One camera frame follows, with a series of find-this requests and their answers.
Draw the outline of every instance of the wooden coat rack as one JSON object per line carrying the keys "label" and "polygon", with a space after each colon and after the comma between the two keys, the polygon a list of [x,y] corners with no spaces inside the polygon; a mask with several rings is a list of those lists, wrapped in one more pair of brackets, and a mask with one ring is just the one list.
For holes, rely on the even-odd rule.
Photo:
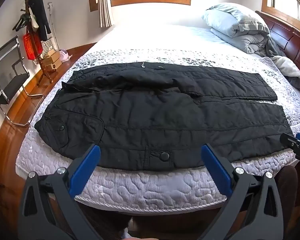
{"label": "wooden coat rack", "polygon": [[[30,12],[29,12],[29,0],[25,0],[25,5],[26,5],[26,13],[30,15]],[[53,70],[47,70],[47,68],[44,66],[43,62],[42,62],[42,59],[37,51],[37,47],[35,45],[35,41],[34,41],[34,31],[32,29],[32,24],[31,24],[31,21],[28,22],[27,24],[27,29],[29,31],[29,34],[30,34],[30,39],[31,39],[31,44],[32,44],[32,49],[33,49],[33,52],[34,52],[34,55],[35,55],[35,58],[37,59],[37,62],[39,62],[40,64],[40,67],[42,69],[42,75],[37,83],[37,86],[40,85],[40,82],[42,81],[42,78],[44,76],[46,76],[50,83],[53,83],[53,79],[51,78],[50,74],[49,73],[53,73],[56,71],[56,69],[53,69]]]}

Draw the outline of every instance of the white wall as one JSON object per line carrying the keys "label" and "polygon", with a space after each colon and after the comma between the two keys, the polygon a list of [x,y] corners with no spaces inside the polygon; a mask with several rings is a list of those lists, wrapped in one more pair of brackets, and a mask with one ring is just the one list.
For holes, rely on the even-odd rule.
{"label": "white wall", "polygon": [[[97,42],[109,30],[98,28],[98,11],[90,12],[89,0],[43,0],[54,6],[53,21],[61,48],[69,49]],[[113,7],[116,25],[156,22],[165,24],[206,27],[201,15],[209,6],[220,2],[235,2],[260,10],[262,0],[191,0],[191,6],[164,3],[131,4]],[[6,0],[0,8],[0,46],[16,35],[13,26],[20,17],[23,0]],[[25,29],[17,34],[21,38]],[[31,61],[25,60],[30,78],[40,69]],[[3,115],[0,112],[0,126]]]}

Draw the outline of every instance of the bed sheet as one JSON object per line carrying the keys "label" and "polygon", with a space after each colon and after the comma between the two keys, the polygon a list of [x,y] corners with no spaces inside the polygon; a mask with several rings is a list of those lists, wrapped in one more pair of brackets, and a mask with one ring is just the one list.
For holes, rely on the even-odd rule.
{"label": "bed sheet", "polygon": [[[41,118],[62,81],[66,82],[75,70],[97,65],[149,61],[260,73],[277,93],[278,101],[273,103],[283,105],[293,132],[300,132],[300,99],[269,58],[258,59],[247,55],[207,29],[149,27],[146,32],[143,30],[144,35],[128,39],[129,31],[131,29],[115,28],[57,82],[39,107],[22,143],[16,160],[19,176],[25,179],[32,170],[40,175],[50,174],[58,167],[70,164],[70,159],[55,153],[42,141],[34,124]],[[233,166],[243,167],[248,173],[256,175],[266,171],[275,174],[283,166],[295,161],[292,151],[284,150],[263,158],[235,162]],[[130,172],[97,167],[84,192],[76,200],[104,210],[157,215],[216,208],[225,201],[225,196],[218,192],[205,167],[173,172]]]}

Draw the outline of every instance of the button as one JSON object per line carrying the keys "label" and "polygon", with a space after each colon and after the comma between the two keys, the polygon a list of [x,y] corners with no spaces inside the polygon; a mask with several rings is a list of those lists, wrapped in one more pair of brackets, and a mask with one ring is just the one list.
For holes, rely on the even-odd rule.
{"label": "button", "polygon": [[170,158],[169,153],[163,152],[163,153],[160,154],[160,160],[162,160],[164,162],[168,161],[169,158]]}

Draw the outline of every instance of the headboard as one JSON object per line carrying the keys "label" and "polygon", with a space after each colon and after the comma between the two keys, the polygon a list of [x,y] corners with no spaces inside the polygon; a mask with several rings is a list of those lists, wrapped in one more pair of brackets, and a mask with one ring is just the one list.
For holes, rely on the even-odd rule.
{"label": "headboard", "polygon": [[300,69],[300,31],[270,14],[256,11],[268,25],[271,37]]}

